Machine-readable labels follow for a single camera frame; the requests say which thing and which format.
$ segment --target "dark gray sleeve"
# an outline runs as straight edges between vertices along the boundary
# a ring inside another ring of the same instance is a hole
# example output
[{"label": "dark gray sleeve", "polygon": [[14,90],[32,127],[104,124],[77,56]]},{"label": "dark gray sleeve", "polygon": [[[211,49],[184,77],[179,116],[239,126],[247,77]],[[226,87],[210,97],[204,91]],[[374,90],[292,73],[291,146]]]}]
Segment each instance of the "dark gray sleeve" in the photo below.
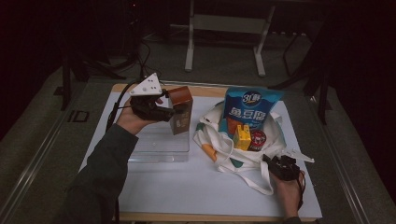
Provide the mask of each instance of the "dark gray sleeve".
[{"label": "dark gray sleeve", "polygon": [[283,221],[283,224],[302,224],[302,222],[299,217],[289,217]]},{"label": "dark gray sleeve", "polygon": [[54,223],[110,223],[137,140],[113,124],[68,189]]}]

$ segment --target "dark background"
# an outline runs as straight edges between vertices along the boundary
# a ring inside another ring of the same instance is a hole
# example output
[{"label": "dark background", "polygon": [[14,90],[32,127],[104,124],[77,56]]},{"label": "dark background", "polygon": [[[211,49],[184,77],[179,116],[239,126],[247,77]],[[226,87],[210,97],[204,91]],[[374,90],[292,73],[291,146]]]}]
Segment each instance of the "dark background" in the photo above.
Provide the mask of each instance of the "dark background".
[{"label": "dark background", "polygon": [[[62,31],[70,43],[95,60],[107,56],[127,55],[138,46],[134,41],[120,46],[120,39],[130,33],[126,21],[139,20],[169,35],[169,23],[187,24],[188,1],[147,1],[136,9],[131,4],[141,1],[5,1],[0,5],[1,62],[1,132],[2,138],[30,100],[40,90],[45,79],[61,65],[56,31]],[[247,13],[262,17],[255,2],[244,4],[243,10],[233,11],[240,1],[225,1],[224,14]],[[202,1],[197,10],[205,12],[217,1]],[[336,88],[340,102],[355,125],[363,144],[393,198],[396,186],[392,157],[396,139],[394,76],[394,22],[396,4],[359,2],[348,10],[335,14],[327,26],[327,34],[316,43],[317,50],[306,58],[311,66],[314,59],[333,50],[326,62],[332,66],[330,83]],[[289,34],[297,29],[302,16],[296,7],[283,6],[276,11],[272,31]]]}]

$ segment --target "package logo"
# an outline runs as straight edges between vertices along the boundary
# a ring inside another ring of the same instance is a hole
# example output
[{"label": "package logo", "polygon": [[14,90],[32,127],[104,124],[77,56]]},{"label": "package logo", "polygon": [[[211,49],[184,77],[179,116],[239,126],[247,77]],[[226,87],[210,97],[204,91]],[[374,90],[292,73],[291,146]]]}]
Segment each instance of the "package logo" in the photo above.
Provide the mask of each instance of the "package logo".
[{"label": "package logo", "polygon": [[247,91],[242,96],[242,102],[245,106],[253,107],[258,105],[262,100],[262,95],[257,91]]}]

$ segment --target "brown box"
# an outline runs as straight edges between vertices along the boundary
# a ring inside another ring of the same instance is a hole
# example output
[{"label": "brown box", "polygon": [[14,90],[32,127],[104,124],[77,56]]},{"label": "brown box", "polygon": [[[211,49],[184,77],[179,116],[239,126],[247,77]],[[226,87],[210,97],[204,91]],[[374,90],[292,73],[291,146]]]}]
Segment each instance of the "brown box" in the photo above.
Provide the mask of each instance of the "brown box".
[{"label": "brown box", "polygon": [[168,91],[169,105],[176,110],[169,120],[174,135],[187,132],[190,129],[192,96],[187,86]]}]

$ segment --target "red round label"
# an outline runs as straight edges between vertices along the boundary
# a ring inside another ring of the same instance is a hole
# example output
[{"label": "red round label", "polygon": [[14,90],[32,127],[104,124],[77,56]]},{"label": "red round label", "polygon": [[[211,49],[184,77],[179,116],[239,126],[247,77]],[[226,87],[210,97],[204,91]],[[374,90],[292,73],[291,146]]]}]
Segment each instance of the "red round label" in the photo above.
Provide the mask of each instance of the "red round label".
[{"label": "red round label", "polygon": [[267,136],[261,130],[250,131],[251,143],[248,147],[249,151],[260,151],[262,146],[264,146]]}]

